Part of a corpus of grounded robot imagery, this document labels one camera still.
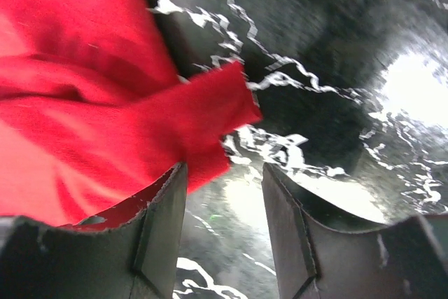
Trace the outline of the red t-shirt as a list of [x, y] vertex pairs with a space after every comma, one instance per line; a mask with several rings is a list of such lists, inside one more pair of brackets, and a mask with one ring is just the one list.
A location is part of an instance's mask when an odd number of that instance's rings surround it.
[[146, 0], [1, 0], [1, 214], [75, 224], [179, 162], [225, 172], [261, 113], [231, 62], [180, 81]]

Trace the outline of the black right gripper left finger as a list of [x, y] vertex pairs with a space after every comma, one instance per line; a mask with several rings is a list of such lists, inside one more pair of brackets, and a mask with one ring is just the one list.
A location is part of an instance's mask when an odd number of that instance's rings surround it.
[[98, 213], [52, 227], [1, 219], [2, 298], [170, 298], [186, 207], [187, 167]]

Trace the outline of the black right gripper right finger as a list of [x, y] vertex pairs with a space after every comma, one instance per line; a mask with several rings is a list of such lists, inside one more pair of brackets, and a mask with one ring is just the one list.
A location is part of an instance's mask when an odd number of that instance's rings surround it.
[[263, 167], [281, 298], [446, 298], [447, 215], [382, 225]]

